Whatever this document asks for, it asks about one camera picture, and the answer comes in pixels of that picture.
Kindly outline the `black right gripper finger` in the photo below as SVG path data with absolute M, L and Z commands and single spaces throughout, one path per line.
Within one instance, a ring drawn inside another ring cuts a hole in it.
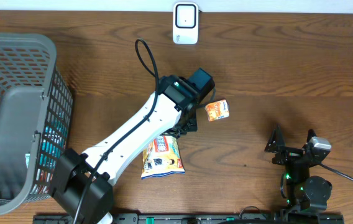
M 268 143 L 264 149 L 265 152 L 278 153 L 285 147 L 282 130 L 279 125 L 273 129 Z
M 308 135 L 307 135 L 307 138 L 306 138 L 306 144 L 307 145 L 314 146 L 314 143 L 312 142 L 312 138 L 313 137 L 316 137 L 316 133 L 315 133 L 314 129 L 309 129 L 308 130 Z

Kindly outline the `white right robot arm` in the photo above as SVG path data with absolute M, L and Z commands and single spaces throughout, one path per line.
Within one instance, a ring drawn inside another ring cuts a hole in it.
M 327 208 L 332 184 L 320 176 L 311 175 L 309 171 L 320 165 L 331 152 L 331 143 L 327 139 L 318 137 L 310 129 L 301 148 L 289 147 L 285 144 L 281 128 L 277 126 L 264 151 L 274 154 L 273 164 L 285 168 L 280 192 L 289 207 L 307 213 L 319 213 Z

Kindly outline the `orange tissue packet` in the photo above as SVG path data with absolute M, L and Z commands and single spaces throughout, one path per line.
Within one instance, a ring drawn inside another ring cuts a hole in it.
M 219 100 L 207 104 L 204 109 L 208 115 L 208 121 L 212 122 L 229 117 L 229 105 L 226 100 Z

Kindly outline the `yellow snack bag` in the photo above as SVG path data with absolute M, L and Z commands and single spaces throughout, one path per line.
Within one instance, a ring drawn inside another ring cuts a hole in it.
M 158 136 L 142 152 L 143 168 L 141 179 L 185 174 L 177 139 Z

